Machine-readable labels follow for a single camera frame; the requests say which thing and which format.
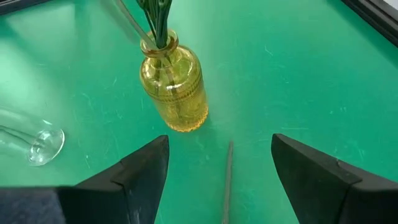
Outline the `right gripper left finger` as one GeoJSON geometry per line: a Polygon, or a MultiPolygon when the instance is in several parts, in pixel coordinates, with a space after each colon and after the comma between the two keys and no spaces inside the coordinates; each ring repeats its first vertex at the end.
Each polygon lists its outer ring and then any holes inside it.
{"type": "Polygon", "coordinates": [[[169,166],[161,135],[111,167],[57,190],[66,224],[154,224],[169,166]]]}

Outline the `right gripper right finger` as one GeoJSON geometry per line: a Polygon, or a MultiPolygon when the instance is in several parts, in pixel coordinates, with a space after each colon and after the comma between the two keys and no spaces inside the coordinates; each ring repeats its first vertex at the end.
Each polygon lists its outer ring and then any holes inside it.
{"type": "Polygon", "coordinates": [[[283,134],[271,153],[300,224],[398,224],[398,182],[283,134]]]}

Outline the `grey flower stem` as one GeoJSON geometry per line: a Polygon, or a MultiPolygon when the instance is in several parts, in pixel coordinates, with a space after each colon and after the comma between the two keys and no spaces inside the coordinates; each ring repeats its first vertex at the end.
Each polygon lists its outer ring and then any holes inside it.
{"type": "Polygon", "coordinates": [[[224,202],[223,202],[223,216],[221,224],[229,224],[229,208],[231,199],[231,180],[232,180],[232,167],[233,167],[233,141],[229,142],[228,154],[226,161],[226,175],[224,182],[224,202]]]}

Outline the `clear glass vase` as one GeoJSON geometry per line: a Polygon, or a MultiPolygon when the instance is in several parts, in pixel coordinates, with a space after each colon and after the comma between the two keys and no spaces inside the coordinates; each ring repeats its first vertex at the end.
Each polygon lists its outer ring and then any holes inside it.
{"type": "Polygon", "coordinates": [[[42,166],[63,149],[63,129],[38,116],[0,106],[0,157],[42,166]]]}

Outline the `white tulip flower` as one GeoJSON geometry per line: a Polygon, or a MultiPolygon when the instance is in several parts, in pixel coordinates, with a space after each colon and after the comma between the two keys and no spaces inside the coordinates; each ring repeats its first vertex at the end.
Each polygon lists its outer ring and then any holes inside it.
{"type": "Polygon", "coordinates": [[[150,49],[158,50],[155,42],[144,32],[123,0],[99,0],[101,7],[134,44],[143,40],[150,49]]]}

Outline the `blue flower bunch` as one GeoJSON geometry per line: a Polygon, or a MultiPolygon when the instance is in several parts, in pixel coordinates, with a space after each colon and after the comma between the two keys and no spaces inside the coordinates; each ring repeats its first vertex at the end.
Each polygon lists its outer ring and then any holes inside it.
{"type": "Polygon", "coordinates": [[[144,11],[158,49],[167,45],[167,19],[172,0],[136,0],[144,11]]]}

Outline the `yellow glass vase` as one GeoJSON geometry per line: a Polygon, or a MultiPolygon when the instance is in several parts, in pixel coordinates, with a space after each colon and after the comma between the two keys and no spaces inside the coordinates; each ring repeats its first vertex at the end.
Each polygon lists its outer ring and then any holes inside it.
{"type": "Polygon", "coordinates": [[[167,45],[151,49],[141,40],[144,54],[139,77],[166,125],[178,132],[198,129],[206,120],[206,99],[201,64],[191,49],[181,45],[177,33],[169,29],[167,45]]]}

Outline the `green table mat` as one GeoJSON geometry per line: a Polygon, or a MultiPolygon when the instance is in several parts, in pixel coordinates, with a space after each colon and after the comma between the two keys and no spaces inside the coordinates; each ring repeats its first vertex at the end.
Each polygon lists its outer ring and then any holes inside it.
{"type": "Polygon", "coordinates": [[[0,16],[0,106],[66,135],[44,166],[0,152],[0,186],[74,185],[161,134],[170,163],[156,224],[221,222],[229,142],[231,224],[296,223],[275,133],[398,181],[398,47],[341,0],[172,0],[168,22],[203,72],[209,115],[189,133],[159,116],[139,44],[103,0],[0,16]]]}

